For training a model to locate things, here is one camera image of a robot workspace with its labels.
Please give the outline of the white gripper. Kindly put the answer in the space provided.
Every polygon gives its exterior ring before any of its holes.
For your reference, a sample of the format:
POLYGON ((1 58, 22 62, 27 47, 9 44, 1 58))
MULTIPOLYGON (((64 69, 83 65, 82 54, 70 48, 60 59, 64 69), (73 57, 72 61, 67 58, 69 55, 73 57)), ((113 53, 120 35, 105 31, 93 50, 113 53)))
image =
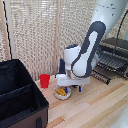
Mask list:
POLYGON ((82 92, 83 85, 90 83, 89 77, 87 77, 87 78, 78 78, 78 77, 69 78, 66 74, 57 74, 56 79, 57 79, 58 86, 65 86, 66 94, 68 93, 67 86, 82 85, 82 86, 79 86, 79 92, 82 92))

